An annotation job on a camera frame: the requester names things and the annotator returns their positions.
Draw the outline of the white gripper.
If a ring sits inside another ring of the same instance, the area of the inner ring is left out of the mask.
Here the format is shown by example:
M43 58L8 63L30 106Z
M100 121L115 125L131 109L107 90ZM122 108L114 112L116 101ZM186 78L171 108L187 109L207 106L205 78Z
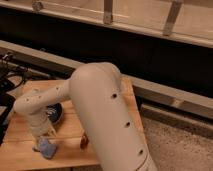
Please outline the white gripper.
M27 116L31 134L35 137L55 134L55 129L45 112L41 111Z

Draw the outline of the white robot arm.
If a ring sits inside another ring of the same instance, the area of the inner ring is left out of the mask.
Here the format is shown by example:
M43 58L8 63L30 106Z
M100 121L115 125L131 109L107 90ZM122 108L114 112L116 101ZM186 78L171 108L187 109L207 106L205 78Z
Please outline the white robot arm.
M108 62L78 67L71 77L45 91L19 97L14 110L26 117L34 149L50 159L57 146L46 136L55 132L45 108L72 102L103 171L158 171L121 94L121 73Z

